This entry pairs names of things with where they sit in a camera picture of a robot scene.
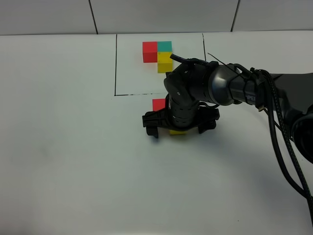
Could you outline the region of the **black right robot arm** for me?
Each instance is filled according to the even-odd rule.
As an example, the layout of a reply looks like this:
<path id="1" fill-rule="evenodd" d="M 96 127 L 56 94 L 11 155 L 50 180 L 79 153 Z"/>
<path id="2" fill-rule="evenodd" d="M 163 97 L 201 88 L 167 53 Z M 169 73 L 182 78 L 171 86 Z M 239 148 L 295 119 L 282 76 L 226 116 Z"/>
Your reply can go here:
<path id="1" fill-rule="evenodd" d="M 260 70 L 249 71 L 239 64 L 220 65 L 198 59 L 181 59 L 167 72 L 165 107 L 147 112 L 142 120 L 147 134 L 158 137 L 158 128 L 200 133 L 214 129 L 219 118 L 217 106 L 247 103 L 258 109 L 268 107 L 267 95 L 275 90 L 283 125 L 299 152 L 313 159 L 313 75 L 272 74 L 267 83 Z"/>

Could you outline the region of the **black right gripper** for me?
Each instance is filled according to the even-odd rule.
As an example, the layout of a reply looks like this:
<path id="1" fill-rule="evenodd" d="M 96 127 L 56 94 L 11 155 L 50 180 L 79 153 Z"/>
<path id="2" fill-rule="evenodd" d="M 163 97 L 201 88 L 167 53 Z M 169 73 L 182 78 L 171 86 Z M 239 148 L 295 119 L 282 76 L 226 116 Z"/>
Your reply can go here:
<path id="1" fill-rule="evenodd" d="M 147 112 L 142 117 L 148 136 L 158 139 L 158 127 L 168 130 L 190 130 L 197 127 L 199 134 L 216 128 L 216 121 L 219 119 L 217 108 L 211 108 L 199 101 L 182 106 L 170 95 L 165 99 L 164 109 Z"/>

